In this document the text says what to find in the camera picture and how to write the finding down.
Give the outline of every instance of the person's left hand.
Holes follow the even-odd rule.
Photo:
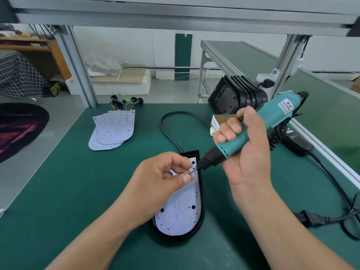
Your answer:
[[[175,191],[192,181],[192,166],[173,152],[142,161],[112,206],[126,218],[126,228],[131,231],[150,220]],[[173,176],[170,170],[178,175]]]

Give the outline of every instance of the black corner bracket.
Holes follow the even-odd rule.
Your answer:
[[[9,0],[0,0],[0,23],[19,23],[19,19],[11,7]]]
[[[360,16],[356,19],[355,23],[350,26],[346,37],[360,37]]]

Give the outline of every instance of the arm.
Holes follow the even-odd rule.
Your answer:
[[[47,267],[57,269],[107,269],[128,234],[150,220],[164,202],[188,184],[192,164],[168,152],[143,161],[119,198],[89,225]],[[169,170],[178,175],[173,176]]]
[[[251,107],[238,111],[248,126],[241,152],[223,163],[232,196],[272,269],[353,269],[311,234],[272,187],[270,150],[262,119]],[[230,118],[214,134],[215,142],[234,140],[242,129]]]

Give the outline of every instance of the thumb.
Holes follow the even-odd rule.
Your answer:
[[[164,181],[169,191],[171,191],[171,193],[174,193],[175,191],[181,189],[183,186],[187,185],[191,181],[191,175],[188,173],[181,173],[168,177]]]
[[[255,147],[269,147],[265,124],[251,106],[245,108],[244,122],[248,126],[248,136],[251,144]]]

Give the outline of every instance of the checkered cloth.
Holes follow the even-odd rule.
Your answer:
[[[44,79],[16,51],[0,50],[0,95],[15,99],[38,98],[43,95]]]

